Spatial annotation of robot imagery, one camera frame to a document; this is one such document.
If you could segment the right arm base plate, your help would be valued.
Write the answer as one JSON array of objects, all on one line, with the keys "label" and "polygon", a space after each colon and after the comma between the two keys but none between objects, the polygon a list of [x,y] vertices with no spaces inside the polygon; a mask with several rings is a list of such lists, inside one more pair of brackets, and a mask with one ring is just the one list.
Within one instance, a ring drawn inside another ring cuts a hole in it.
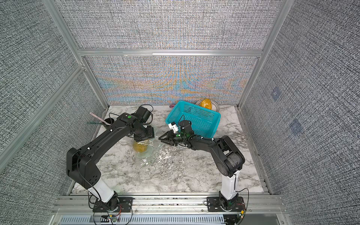
[{"label": "right arm base plate", "polygon": [[207,197],[205,201],[209,212],[245,212],[246,206],[240,196],[227,200],[224,197]]}]

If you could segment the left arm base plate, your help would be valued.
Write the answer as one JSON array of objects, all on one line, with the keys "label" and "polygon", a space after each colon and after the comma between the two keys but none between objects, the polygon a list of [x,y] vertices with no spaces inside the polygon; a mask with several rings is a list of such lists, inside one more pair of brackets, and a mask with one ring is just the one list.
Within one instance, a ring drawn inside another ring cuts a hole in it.
[{"label": "left arm base plate", "polygon": [[95,205],[92,209],[93,212],[131,212],[133,205],[132,197],[117,197],[112,198],[109,202],[104,203],[100,200],[95,201]]}]

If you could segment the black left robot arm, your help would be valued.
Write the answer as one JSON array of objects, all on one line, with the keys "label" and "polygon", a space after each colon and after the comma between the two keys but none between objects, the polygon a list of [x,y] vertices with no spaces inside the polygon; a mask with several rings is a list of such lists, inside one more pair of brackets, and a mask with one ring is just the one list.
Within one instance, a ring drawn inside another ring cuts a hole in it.
[{"label": "black left robot arm", "polygon": [[115,207],[115,196],[125,192],[159,190],[151,181],[158,177],[170,152],[158,138],[168,131],[151,120],[145,108],[135,113],[110,113],[114,120],[105,131],[80,148],[66,153],[66,172],[97,204]]}]

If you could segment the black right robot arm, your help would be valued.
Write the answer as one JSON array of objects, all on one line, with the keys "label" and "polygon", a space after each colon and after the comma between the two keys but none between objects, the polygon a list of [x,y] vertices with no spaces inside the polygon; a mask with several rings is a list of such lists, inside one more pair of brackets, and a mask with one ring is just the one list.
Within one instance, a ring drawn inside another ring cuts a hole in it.
[{"label": "black right robot arm", "polygon": [[240,170],[245,163],[245,157],[233,143],[230,137],[206,138],[195,134],[191,121],[184,120],[176,125],[169,124],[170,131],[158,139],[170,146],[183,145],[194,151],[204,151],[211,154],[217,169],[222,174],[222,186],[219,196],[229,201],[237,196],[237,183]]}]

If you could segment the yellow toy pineapple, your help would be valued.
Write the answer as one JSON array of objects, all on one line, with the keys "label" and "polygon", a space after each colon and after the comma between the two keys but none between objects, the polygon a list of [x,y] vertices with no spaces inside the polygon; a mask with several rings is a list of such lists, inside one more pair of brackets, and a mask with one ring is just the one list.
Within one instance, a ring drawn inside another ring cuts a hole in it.
[{"label": "yellow toy pineapple", "polygon": [[133,143],[133,149],[137,153],[143,153],[146,152],[149,146],[148,141],[142,141],[142,142],[134,142]]}]

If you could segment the clear zip-top bag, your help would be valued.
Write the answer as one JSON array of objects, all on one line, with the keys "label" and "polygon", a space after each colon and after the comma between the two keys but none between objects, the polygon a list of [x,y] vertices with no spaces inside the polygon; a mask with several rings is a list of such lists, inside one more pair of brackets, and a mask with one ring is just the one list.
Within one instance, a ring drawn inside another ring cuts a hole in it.
[{"label": "clear zip-top bag", "polygon": [[154,158],[157,156],[158,152],[161,150],[162,148],[162,144],[158,139],[149,139],[146,140],[149,142],[149,146],[146,152],[143,153],[137,153],[135,152],[135,158],[136,158],[136,163],[140,166],[140,167],[145,167],[149,164],[151,164],[154,160]]}]

